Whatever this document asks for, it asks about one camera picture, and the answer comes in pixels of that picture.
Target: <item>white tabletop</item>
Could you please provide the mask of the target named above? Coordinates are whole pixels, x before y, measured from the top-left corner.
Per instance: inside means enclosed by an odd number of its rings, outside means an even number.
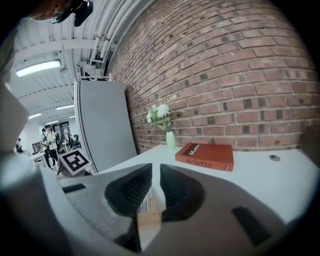
[[[42,157],[44,154],[45,154],[44,152],[40,152],[40,153],[38,153],[38,154],[30,155],[29,158],[30,158],[31,160],[34,160],[34,159],[37,159],[37,158]]]
[[[125,162],[101,173],[122,168],[152,163],[152,187],[161,200],[164,195],[160,187],[160,164],[169,164],[194,170],[233,182],[270,207],[283,221],[288,223],[301,216],[308,206],[319,181],[319,169],[298,149],[278,151],[243,152],[234,151],[233,172],[194,166],[175,160],[175,153],[166,145],[158,145]],[[272,161],[277,155],[280,161]]]

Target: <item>gray panel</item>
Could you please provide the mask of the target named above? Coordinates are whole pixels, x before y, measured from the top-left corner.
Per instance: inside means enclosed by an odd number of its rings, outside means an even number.
[[[98,172],[137,155],[122,84],[82,80],[79,105],[83,139]]]

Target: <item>person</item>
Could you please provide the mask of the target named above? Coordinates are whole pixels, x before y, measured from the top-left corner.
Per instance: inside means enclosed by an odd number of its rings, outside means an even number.
[[[72,137],[70,136],[70,134],[68,134],[68,138],[69,138],[69,146],[70,149],[72,149],[73,145],[74,145],[74,140],[72,139]]]
[[[21,138],[18,138],[18,141],[16,142],[15,149],[18,153],[23,153],[24,151],[22,150],[22,143],[21,143]]]
[[[49,124],[47,124],[45,127],[45,130],[47,132],[47,141],[49,143],[49,155],[52,158],[52,162],[53,162],[53,169],[57,169],[56,168],[56,161],[58,161],[58,155],[57,155],[57,138],[56,138],[56,134],[52,131],[51,126]]]
[[[74,137],[73,143],[77,145],[78,144],[77,135],[73,135],[73,137]]]
[[[51,170],[54,170],[52,168],[52,166],[50,165],[50,162],[49,162],[49,149],[48,147],[45,145],[45,142],[48,141],[48,138],[46,136],[46,129],[42,129],[42,134],[41,134],[41,141],[42,141],[42,147],[43,147],[43,152],[44,152],[44,159],[46,161],[46,164],[48,165],[48,167],[51,169]]]

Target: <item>green vase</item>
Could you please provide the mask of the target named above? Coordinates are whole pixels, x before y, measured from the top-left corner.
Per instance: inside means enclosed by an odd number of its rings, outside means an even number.
[[[167,131],[166,133],[166,144],[170,151],[175,149],[176,146],[176,139],[173,131]]]

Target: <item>gray surface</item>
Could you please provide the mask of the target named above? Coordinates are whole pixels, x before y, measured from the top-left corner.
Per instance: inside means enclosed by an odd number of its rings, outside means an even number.
[[[115,240],[128,232],[132,219],[120,216],[112,210],[105,198],[106,187],[112,181],[143,166],[144,164],[139,164],[101,175],[65,178],[60,179],[59,182],[62,187],[75,184],[83,184],[86,187],[85,189],[67,193],[66,197],[92,227],[106,238]]]
[[[207,256],[254,255],[269,241],[254,247],[231,210],[247,207],[271,233],[271,238],[285,231],[280,218],[262,202],[232,182],[171,165],[198,180],[205,191],[202,206],[190,218],[163,222],[161,230],[144,251],[148,255]]]
[[[82,137],[97,171],[135,157],[123,84],[82,80],[79,95]]]

